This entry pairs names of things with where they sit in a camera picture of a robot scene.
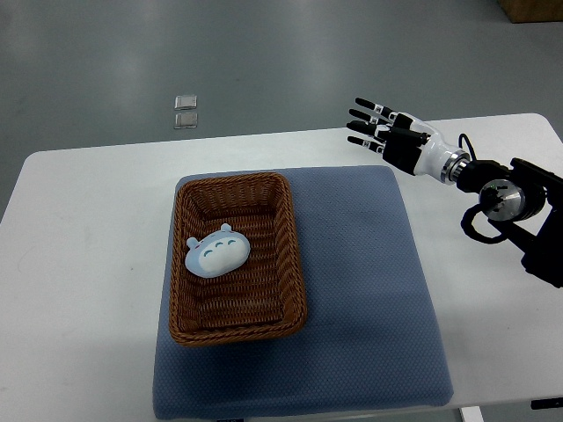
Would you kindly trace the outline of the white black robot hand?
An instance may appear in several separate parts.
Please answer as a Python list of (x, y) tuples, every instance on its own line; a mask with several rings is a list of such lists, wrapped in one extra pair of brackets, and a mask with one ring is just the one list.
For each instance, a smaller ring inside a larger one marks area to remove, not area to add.
[(454, 184), (467, 165), (467, 152), (444, 141), (442, 133), (426, 122), (365, 98), (355, 103), (372, 114), (354, 108), (348, 110), (355, 119), (347, 128), (381, 141), (349, 136), (347, 141), (383, 154), (383, 159), (413, 176), (428, 175), (444, 184)]

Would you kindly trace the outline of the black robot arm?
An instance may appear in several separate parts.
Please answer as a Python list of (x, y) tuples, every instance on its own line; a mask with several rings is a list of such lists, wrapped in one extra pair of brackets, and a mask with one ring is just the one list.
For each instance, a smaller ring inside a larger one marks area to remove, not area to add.
[(513, 158), (509, 166), (479, 160), (466, 134), (457, 144), (427, 122), (357, 98), (350, 109), (349, 142), (360, 145), (411, 176), (429, 176), (478, 202), (460, 222), (463, 232), (482, 244), (509, 241), (523, 252), (524, 270), (556, 288), (562, 286), (562, 179)]

